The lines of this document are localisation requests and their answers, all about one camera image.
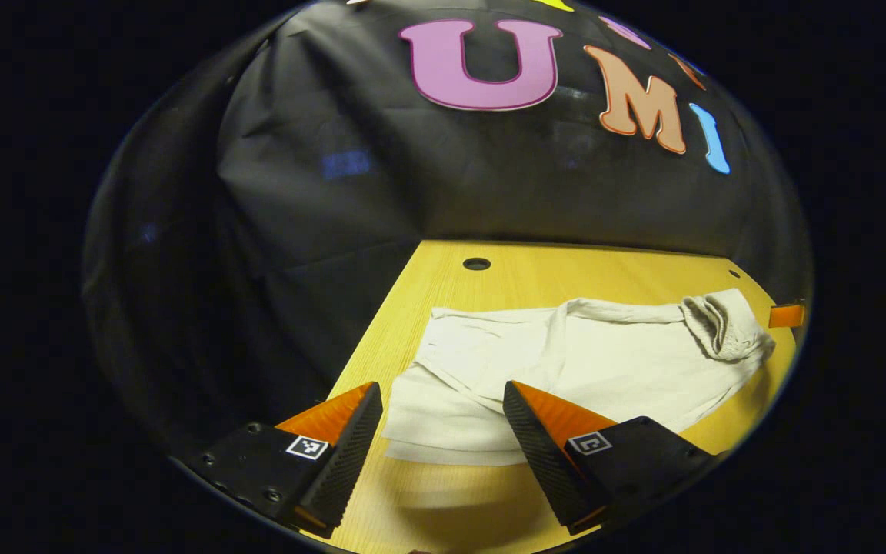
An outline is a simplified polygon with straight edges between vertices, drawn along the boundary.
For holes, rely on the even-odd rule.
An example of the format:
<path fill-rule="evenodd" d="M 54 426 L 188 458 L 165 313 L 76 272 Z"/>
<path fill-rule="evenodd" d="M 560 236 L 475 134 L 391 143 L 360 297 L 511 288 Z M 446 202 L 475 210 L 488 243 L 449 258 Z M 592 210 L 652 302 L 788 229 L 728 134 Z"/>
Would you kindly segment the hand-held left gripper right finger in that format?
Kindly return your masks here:
<path fill-rule="evenodd" d="M 506 383 L 503 410 L 555 518 L 573 535 L 620 529 L 721 460 L 647 416 L 618 423 L 523 382 Z"/>

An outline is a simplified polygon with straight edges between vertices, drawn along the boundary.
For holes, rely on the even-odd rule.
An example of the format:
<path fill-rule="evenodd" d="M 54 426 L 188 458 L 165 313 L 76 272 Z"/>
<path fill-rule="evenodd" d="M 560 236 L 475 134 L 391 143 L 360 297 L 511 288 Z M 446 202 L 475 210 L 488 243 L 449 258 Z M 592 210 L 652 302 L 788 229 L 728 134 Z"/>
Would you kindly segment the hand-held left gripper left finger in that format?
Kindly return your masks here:
<path fill-rule="evenodd" d="M 278 525 L 330 539 L 382 413 L 379 383 L 362 383 L 279 424 L 243 423 L 185 464 Z"/>

